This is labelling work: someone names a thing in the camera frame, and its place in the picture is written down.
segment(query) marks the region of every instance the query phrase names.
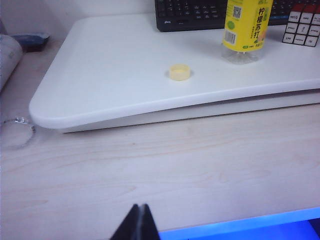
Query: keyboard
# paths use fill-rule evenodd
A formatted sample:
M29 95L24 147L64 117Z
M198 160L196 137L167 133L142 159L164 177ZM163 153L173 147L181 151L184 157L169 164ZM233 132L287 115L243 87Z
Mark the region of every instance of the keyboard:
M228 0L154 0L156 27L161 32L223 29ZM274 0L269 25L287 24L294 4L320 0Z

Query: yellow bottle cap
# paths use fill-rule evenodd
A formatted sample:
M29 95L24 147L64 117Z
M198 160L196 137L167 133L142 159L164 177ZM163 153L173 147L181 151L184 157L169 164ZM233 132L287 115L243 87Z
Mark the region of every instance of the yellow bottle cap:
M185 64L175 64L170 67L170 78L175 81L183 81L190 78L190 67Z

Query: yellow bottle label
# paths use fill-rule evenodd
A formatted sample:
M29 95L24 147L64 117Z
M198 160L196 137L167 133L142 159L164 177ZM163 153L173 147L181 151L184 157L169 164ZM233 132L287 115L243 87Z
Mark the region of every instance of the yellow bottle label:
M263 47L273 0L228 0L222 43L237 52Z

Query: blue led strip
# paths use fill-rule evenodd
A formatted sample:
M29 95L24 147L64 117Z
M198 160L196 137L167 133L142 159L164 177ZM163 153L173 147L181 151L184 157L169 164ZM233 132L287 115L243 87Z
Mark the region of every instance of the blue led strip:
M185 240L320 218L320 207L160 232L161 240Z

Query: wooden desk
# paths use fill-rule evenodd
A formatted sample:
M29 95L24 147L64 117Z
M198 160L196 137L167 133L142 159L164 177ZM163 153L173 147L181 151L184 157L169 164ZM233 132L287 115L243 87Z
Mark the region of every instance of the wooden desk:
M28 53L1 120L28 104L61 43ZM61 134L2 128L1 239L100 240L132 204L159 231L320 206L320 104Z

